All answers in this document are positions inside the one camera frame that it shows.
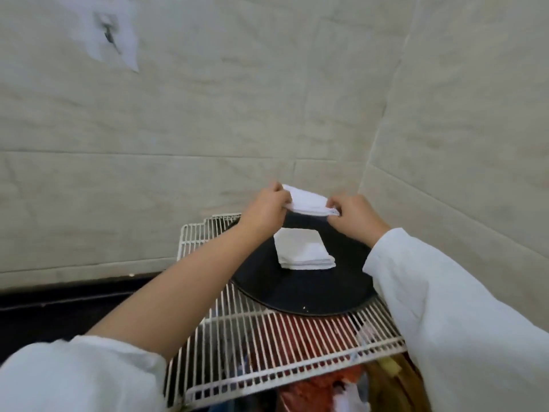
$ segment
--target white sleeve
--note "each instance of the white sleeve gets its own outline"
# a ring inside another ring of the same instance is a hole
[[[549,334],[402,228],[374,246],[374,278],[434,412],[549,410]]]
[[[31,344],[0,367],[2,410],[163,411],[165,370],[160,355],[108,338]]]

